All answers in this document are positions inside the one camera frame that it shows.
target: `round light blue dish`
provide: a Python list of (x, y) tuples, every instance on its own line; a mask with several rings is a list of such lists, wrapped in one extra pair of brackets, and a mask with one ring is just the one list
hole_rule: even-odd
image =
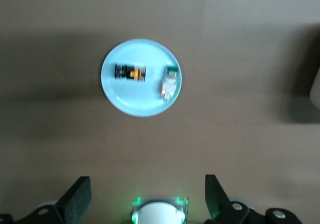
[[(145, 81), (115, 79), (116, 64), (145, 67)], [(178, 68), (178, 76), (175, 96), (165, 103), (160, 86), (168, 66)], [(101, 84), (117, 109), (136, 117), (150, 117), (164, 112), (176, 101), (182, 74), (177, 59), (165, 46), (148, 39), (132, 39), (117, 45), (106, 56)]]

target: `plate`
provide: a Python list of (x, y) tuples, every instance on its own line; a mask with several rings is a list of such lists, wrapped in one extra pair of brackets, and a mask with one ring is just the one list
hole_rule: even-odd
[[(115, 65), (145, 67), (145, 81), (115, 79)], [(164, 102), (160, 87), (167, 67), (178, 68), (176, 92)], [(117, 45), (106, 56), (101, 84), (109, 101), (120, 111), (135, 117), (150, 117), (167, 110), (178, 98), (182, 73), (175, 56), (165, 46), (148, 39), (132, 39)]]

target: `white device with green lights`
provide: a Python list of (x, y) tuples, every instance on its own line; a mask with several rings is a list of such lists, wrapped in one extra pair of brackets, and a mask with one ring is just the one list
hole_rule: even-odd
[(188, 198), (132, 200), (133, 224), (186, 224)]

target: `black and orange bottle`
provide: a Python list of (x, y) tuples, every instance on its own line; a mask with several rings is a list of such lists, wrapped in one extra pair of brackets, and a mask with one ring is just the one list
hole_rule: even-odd
[(118, 65), (114, 67), (114, 77), (116, 79), (132, 79), (135, 81), (145, 81), (146, 68), (133, 65)]

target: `small object on plate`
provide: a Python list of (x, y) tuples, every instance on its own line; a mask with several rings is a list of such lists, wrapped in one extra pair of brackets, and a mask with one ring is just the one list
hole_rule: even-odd
[(177, 89), (177, 76), (178, 68), (174, 66), (168, 66), (166, 68), (160, 88), (160, 94), (163, 97), (163, 101), (165, 103), (169, 101), (169, 98), (173, 98), (175, 96), (175, 92)]
[(145, 81), (146, 79), (146, 68), (137, 67), (133, 65), (118, 65), (114, 67), (114, 77), (116, 79), (132, 79), (135, 81)]

